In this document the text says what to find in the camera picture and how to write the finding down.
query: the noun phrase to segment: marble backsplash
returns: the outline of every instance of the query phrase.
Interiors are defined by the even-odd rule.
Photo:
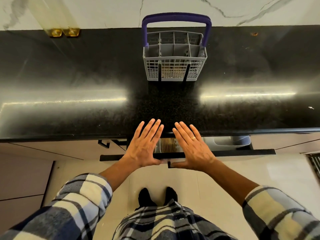
[[[63,0],[82,29],[138,28],[144,16],[160,12],[208,15],[213,26],[319,25],[320,0]],[[0,0],[0,30],[41,29],[28,0]],[[149,27],[190,27],[164,22]]]

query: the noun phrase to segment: beige floor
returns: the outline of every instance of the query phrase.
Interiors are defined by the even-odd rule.
[[[220,157],[226,165],[258,184],[283,190],[320,219],[320,185],[305,158],[300,154]],[[46,195],[50,202],[61,186],[78,174],[99,173],[113,162],[57,161]],[[246,223],[241,207],[208,175],[186,169],[168,169],[167,165],[150,166],[135,171],[114,192],[106,215],[99,222],[94,239],[111,239],[115,228],[127,214],[138,207],[139,191],[147,187],[151,198],[161,205],[164,192],[171,186],[178,201],[222,230],[240,240],[257,239]]]

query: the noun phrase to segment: yellow liquid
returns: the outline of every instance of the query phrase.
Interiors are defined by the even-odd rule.
[[[44,31],[50,37],[60,37],[62,35],[62,29],[61,28],[45,29]]]
[[[69,37],[77,37],[80,33],[80,28],[63,29],[63,33]]]

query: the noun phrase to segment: person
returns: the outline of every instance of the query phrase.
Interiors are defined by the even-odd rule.
[[[142,121],[125,155],[100,174],[81,174],[68,181],[54,200],[6,231],[0,239],[92,239],[113,192],[136,169],[159,165],[153,158],[163,125]],[[239,205],[259,239],[320,239],[320,222],[310,211],[281,190],[258,185],[219,161],[202,141],[198,130],[175,123],[173,133],[186,161],[172,167],[207,173]],[[113,239],[236,239],[178,203],[172,188],[164,206],[152,202],[147,189],[139,194],[140,207],[125,217]]]

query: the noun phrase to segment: rolled-up sleeve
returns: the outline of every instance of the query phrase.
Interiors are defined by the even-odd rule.
[[[247,195],[242,210],[259,239],[320,239],[320,221],[277,188],[258,186]]]
[[[112,189],[99,174],[81,174],[66,184],[54,200],[0,239],[92,239],[98,221],[112,199]]]

